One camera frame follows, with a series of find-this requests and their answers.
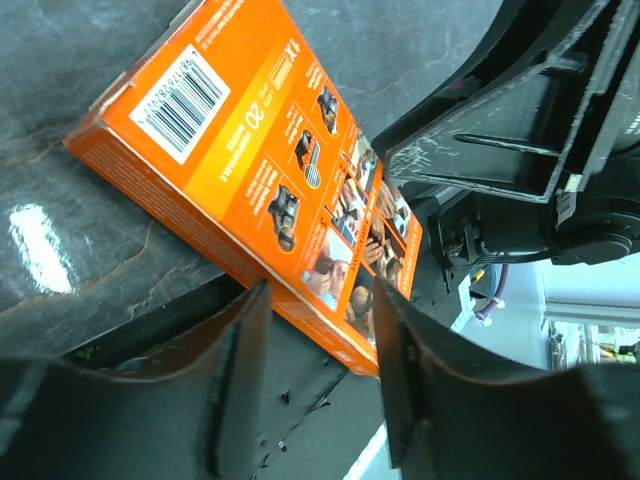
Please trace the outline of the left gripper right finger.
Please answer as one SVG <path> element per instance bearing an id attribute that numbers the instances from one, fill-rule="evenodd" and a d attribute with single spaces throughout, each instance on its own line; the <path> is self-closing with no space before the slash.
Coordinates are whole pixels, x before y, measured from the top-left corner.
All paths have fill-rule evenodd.
<path id="1" fill-rule="evenodd" d="M 497 355 L 376 280 L 391 465 L 405 479 L 635 479 L 639 368 L 548 372 Z"/>

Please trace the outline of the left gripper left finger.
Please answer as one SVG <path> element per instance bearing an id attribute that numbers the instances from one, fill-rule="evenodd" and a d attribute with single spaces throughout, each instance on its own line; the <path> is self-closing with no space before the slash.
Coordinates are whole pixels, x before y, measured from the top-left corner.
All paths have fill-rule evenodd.
<path id="1" fill-rule="evenodd" d="M 271 320 L 260 281 L 122 367 L 3 358 L 2 477 L 250 478 Z"/>

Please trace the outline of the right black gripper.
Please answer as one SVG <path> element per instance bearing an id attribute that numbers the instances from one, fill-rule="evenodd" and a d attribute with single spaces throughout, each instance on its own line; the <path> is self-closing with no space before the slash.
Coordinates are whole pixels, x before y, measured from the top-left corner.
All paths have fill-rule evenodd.
<path id="1" fill-rule="evenodd" d="M 373 142 L 389 175 L 532 203 L 578 192 L 639 86 L 637 1 L 505 1 L 452 76 Z"/>

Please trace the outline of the orange Styler razor box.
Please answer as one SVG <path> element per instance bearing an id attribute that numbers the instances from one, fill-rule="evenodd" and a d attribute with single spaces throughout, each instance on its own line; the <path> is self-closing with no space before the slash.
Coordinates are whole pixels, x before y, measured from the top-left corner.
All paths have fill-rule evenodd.
<path id="1" fill-rule="evenodd" d="M 423 229 L 279 1 L 192 1 L 90 107 L 71 153 L 360 375 L 375 278 Z"/>

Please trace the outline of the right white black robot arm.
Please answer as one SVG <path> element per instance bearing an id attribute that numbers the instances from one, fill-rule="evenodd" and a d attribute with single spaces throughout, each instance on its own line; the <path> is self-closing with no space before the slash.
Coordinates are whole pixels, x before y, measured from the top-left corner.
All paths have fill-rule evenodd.
<path id="1" fill-rule="evenodd" d="M 639 5 L 505 1 L 478 46 L 373 143 L 451 289 L 484 264 L 639 250 Z"/>

